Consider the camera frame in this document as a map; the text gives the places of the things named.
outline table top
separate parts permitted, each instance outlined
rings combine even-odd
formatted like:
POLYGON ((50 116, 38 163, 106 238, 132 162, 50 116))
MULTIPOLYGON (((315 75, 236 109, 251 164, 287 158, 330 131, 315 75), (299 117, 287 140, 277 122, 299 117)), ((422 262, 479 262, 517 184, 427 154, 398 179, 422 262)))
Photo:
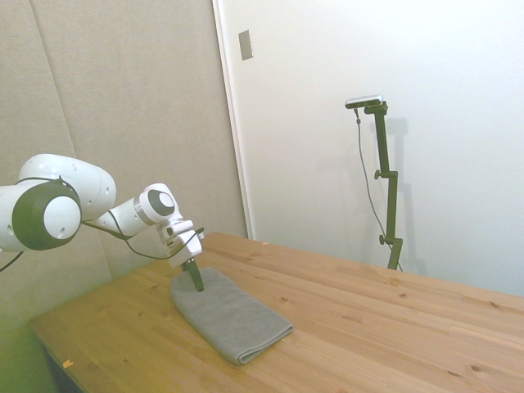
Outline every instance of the table top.
POLYGON ((31 321, 89 392, 524 392, 524 298, 221 233, 196 258, 295 331, 243 366, 176 310, 156 260, 31 321))

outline wood grain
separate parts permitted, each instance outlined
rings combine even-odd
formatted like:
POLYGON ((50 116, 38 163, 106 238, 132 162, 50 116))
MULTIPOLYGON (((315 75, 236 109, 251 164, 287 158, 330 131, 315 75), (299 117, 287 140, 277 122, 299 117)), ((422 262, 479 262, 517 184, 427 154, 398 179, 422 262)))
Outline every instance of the wood grain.
POLYGON ((212 266, 296 330, 244 366, 174 308, 167 262, 31 322, 88 392, 524 392, 524 298, 212 233, 212 266))

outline white wall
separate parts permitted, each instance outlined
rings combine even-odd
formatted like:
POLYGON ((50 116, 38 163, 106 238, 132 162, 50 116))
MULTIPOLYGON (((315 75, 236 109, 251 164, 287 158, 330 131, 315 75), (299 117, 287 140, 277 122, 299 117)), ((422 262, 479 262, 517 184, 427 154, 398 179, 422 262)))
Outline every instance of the white wall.
MULTIPOLYGON (((216 0, 217 11, 255 239, 387 265, 344 108, 381 93, 404 270, 524 295, 523 2, 216 0), (255 56, 242 61, 246 29, 255 56)), ((376 145, 365 115, 371 176, 376 145)), ((385 220, 387 181, 370 183, 385 220)))

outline power cord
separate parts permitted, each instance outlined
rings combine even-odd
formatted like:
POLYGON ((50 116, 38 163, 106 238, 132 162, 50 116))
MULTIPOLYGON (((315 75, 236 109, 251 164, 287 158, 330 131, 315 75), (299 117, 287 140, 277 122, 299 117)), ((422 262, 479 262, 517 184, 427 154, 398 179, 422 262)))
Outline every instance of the power cord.
MULTIPOLYGON (((366 180, 366 190, 368 191, 368 199, 369 204, 371 205, 371 209, 373 210, 373 214, 375 215, 375 218, 377 219, 378 225, 380 226, 380 229, 382 231, 382 236, 386 237, 386 232, 384 231, 384 227, 382 226, 381 220, 378 218, 377 211, 375 210, 375 205, 373 204, 373 199, 371 198, 371 192, 369 191, 369 181, 368 181, 368 171, 366 170, 366 165, 364 164, 364 157, 362 155, 362 143, 361 143, 361 132, 360 132, 360 123, 361 120, 359 118, 359 110, 357 108, 354 108, 355 114, 357 116, 357 126, 359 128, 359 154, 360 154, 360 162, 362 163, 362 169, 364 170, 364 179, 366 180)), ((401 272, 404 272, 402 269, 402 266, 400 266, 400 262, 398 263, 399 269, 401 272)))
POLYGON ((14 264, 14 263, 16 262, 16 260, 17 260, 18 258, 20 258, 20 256, 21 256, 22 254, 24 254, 23 251, 20 252, 20 253, 19 253, 15 258, 13 258, 13 259, 11 260, 11 262, 9 262, 9 263, 6 264, 4 267, 2 267, 2 268, 0 269, 0 273, 3 272, 5 269, 7 269, 7 268, 8 268, 9 266, 11 266, 12 264, 14 264))

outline gray towel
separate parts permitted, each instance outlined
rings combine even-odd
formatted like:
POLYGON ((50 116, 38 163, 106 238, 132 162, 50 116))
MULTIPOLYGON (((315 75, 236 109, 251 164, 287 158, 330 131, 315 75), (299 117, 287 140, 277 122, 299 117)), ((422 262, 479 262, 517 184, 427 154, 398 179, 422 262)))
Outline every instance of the gray towel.
POLYGON ((183 317, 227 360, 246 364, 293 330, 282 315, 247 295, 213 268, 201 269, 204 291, 189 272, 171 282, 171 296, 183 317))

